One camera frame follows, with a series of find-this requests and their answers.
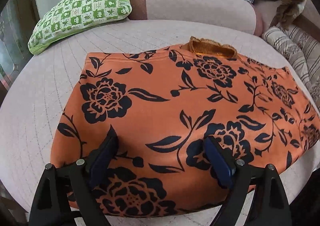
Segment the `orange black floral blouse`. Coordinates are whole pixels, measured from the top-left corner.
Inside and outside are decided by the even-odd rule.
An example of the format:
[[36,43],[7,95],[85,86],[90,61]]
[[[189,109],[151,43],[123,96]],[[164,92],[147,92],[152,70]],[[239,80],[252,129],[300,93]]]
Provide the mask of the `orange black floral blouse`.
[[219,205],[203,140],[235,159],[285,171],[319,140],[319,115],[287,67],[220,44],[139,54],[90,53],[63,110],[51,161],[87,158],[109,136],[119,149],[93,196],[103,213],[158,217]]

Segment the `beige striped floral cushion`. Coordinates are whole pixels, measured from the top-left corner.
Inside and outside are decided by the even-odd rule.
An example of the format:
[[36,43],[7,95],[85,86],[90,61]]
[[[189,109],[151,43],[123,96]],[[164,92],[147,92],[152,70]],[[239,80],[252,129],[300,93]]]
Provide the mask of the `beige striped floral cushion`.
[[319,42],[295,25],[284,29],[279,24],[265,31],[262,39],[286,58],[319,107]]

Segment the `wooden stained glass door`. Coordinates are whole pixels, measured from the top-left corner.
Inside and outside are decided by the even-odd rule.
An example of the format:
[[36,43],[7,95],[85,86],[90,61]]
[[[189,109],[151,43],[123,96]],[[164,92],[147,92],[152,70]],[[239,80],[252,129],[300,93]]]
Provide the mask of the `wooden stained glass door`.
[[8,0],[1,10],[1,101],[32,58],[28,41],[39,20],[35,0]]

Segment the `pink headboard cushion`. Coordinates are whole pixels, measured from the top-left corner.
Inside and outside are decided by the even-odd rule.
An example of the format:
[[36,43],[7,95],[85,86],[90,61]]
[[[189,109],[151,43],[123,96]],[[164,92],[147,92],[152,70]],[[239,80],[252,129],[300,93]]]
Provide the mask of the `pink headboard cushion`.
[[[263,28],[266,31],[274,15],[277,7],[281,4],[280,1],[258,1],[254,4],[255,8],[260,12],[263,20]],[[311,0],[306,1],[304,11],[293,21],[293,25],[298,26],[303,31],[307,32],[318,42],[320,41],[320,16]]]

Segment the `green white checkered pillow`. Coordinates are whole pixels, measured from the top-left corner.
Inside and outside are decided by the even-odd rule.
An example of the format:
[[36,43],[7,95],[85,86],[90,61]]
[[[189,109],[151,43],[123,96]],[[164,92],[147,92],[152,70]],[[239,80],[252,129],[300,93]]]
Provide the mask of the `green white checkered pillow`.
[[58,40],[101,24],[121,21],[131,12],[130,0],[61,0],[38,21],[28,49],[38,55]]

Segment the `pink cylindrical bolster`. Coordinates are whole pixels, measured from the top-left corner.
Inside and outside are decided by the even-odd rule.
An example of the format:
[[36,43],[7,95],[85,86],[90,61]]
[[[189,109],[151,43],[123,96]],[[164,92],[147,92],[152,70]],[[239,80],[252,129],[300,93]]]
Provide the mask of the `pink cylindrical bolster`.
[[255,36],[263,33],[261,14],[245,0],[130,0],[130,3],[130,20],[187,21]]

